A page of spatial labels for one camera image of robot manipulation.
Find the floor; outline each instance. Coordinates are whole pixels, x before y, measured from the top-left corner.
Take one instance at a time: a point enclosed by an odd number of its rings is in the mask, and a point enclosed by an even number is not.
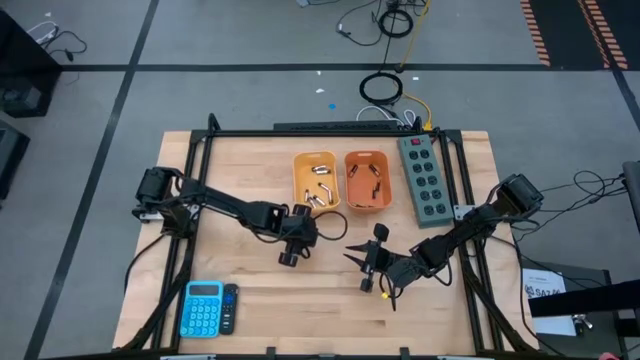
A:
[[[0,359],[24,357],[63,251],[73,260],[64,284],[55,279],[54,290],[64,285],[59,299],[47,301],[48,330],[38,326],[42,347],[31,350],[53,357],[110,349],[140,228],[130,215],[133,194],[142,169],[156,161],[163,132],[202,128],[209,112],[225,129],[353,119],[366,105],[357,89],[370,72],[263,71],[259,64],[322,70],[379,63],[384,42],[358,47],[334,32],[335,21],[360,3],[366,1],[299,8],[295,0],[0,0],[24,28],[52,19],[82,37],[89,48],[74,64],[121,65],[63,73],[44,118],[0,115],[32,140],[0,212],[0,284],[11,291],[0,297]],[[375,39],[369,11],[345,19],[345,31]],[[392,42],[390,62],[407,43]],[[546,188],[570,183],[581,169],[616,176],[623,161],[638,160],[638,125],[610,72],[482,70],[539,64],[517,1],[434,0],[410,63],[475,64],[401,78],[406,91],[430,104],[435,125],[488,131],[502,177],[521,172]],[[134,73],[136,64],[258,65]],[[640,92],[640,74],[624,77]],[[372,88],[383,94],[390,86]],[[404,101],[396,108],[423,111]],[[106,158],[96,157],[101,142],[110,145]],[[89,180],[92,172],[97,182]],[[545,207],[566,207],[581,195],[550,192]],[[84,206],[86,217],[78,212]],[[609,269],[620,282],[640,273],[639,240],[629,201],[618,196],[563,215],[522,248],[537,260]]]

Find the calculator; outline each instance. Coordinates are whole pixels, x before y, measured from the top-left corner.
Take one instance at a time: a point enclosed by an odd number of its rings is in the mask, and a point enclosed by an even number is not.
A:
[[[190,281],[182,307],[180,336],[213,338],[218,336],[223,285],[220,281]]]

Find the calculator display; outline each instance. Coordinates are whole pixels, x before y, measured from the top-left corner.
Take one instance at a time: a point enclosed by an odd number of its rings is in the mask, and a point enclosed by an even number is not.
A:
[[[220,292],[220,287],[217,285],[191,285],[189,289],[191,295],[216,296]]]

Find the black metal frame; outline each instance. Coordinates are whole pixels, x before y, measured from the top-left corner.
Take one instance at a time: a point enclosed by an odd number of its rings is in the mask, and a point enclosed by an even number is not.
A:
[[[460,175],[462,178],[462,187],[465,196],[465,202],[467,205],[474,204],[473,191],[471,188],[471,179],[469,177],[469,170],[467,167],[466,156],[464,152],[464,143],[462,140],[462,135],[460,130],[439,130],[436,128],[434,131],[423,131],[419,125],[414,126],[411,130],[398,130],[398,131],[389,131],[389,130],[288,130],[288,131],[272,131],[272,130],[221,130],[218,122],[216,121],[213,115],[209,116],[209,127],[207,130],[192,130],[191,137],[189,140],[189,150],[187,152],[187,159],[185,163],[185,175],[191,176],[193,174],[193,169],[195,166],[195,158],[196,152],[198,150],[198,146],[204,140],[204,149],[202,161],[200,163],[200,173],[198,177],[198,181],[201,184],[206,183],[207,178],[207,170],[209,169],[209,163],[211,158],[211,152],[213,150],[213,140],[216,137],[404,137],[411,135],[424,135],[428,134],[432,138],[435,138],[440,142],[440,148],[442,152],[442,159],[444,165],[444,172],[447,181],[447,188],[449,192],[449,197],[452,205],[458,204],[458,194],[456,191],[456,185],[454,180],[454,172],[451,164],[451,154],[449,151],[449,142],[453,143],[456,150],[456,156],[458,159],[458,165],[460,168]],[[197,223],[196,223],[196,232],[189,238],[186,239],[187,246],[185,250],[184,261],[192,262],[195,253],[195,245],[197,239]],[[178,259],[178,251],[180,248],[180,239],[172,238],[171,244],[169,246],[169,252],[167,254],[167,263],[165,265],[165,272],[161,287],[160,298],[163,299],[166,294],[169,292],[169,289],[172,285],[174,285],[174,272],[176,270],[176,263]],[[478,272],[480,279],[483,282],[483,286],[487,289],[488,293],[491,295],[493,299],[493,294],[491,291],[491,282],[490,275],[486,263],[486,257],[482,251],[482,248],[479,243],[475,243],[476,247],[476,257],[478,261]],[[459,248],[460,261],[463,263],[471,264],[471,260],[467,251],[467,248],[462,246]],[[191,277],[191,264],[189,264],[188,268],[188,278]],[[471,333],[473,336],[473,343],[476,355],[491,355],[496,357],[496,355],[504,354],[505,356],[510,356],[511,353],[505,353],[502,345],[502,337],[500,335],[500,331],[498,330],[495,321],[489,318],[490,321],[490,329],[491,329],[491,337],[493,339],[494,350],[486,349],[484,346],[482,328],[480,326],[480,318],[478,315],[477,303],[475,299],[475,294],[469,288],[469,286],[465,283],[465,292],[467,296],[467,307],[469,312]],[[185,288],[183,287],[180,290],[178,295],[178,302],[180,304],[184,300],[185,296]],[[140,348],[128,348],[128,349],[117,349],[114,353],[106,353],[106,354],[92,354],[92,355],[84,355],[84,356],[75,356],[68,358],[60,358],[60,359],[75,359],[75,360],[89,360],[89,359],[115,359],[115,358],[140,358],[140,359],[158,359],[160,356],[167,355],[177,355],[179,346],[180,346],[180,335],[179,335],[179,324],[181,314],[181,307],[176,307],[176,315],[174,318],[174,324],[172,328],[171,334],[171,343],[168,348],[161,348],[161,340],[164,329],[164,314],[160,316],[156,326],[152,331],[148,333],[149,336],[152,336],[151,339],[151,349],[149,350],[141,350]],[[309,355],[277,355],[278,359],[309,359]],[[369,355],[339,355],[340,359],[377,359],[377,360],[385,360],[385,359],[394,359],[397,360],[400,358],[401,360],[410,360],[410,359],[437,359],[436,356],[412,356],[409,353],[408,348],[400,348],[399,355],[384,355],[384,356],[369,356]],[[256,360],[275,360],[276,359],[276,349],[274,347],[266,348],[265,354],[253,354],[253,355],[236,355],[236,354],[217,354],[216,359],[256,359]]]

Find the black cabinet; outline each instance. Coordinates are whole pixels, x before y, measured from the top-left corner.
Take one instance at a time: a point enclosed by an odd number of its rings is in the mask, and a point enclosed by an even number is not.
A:
[[[13,117],[44,116],[62,67],[0,10],[0,108]]]

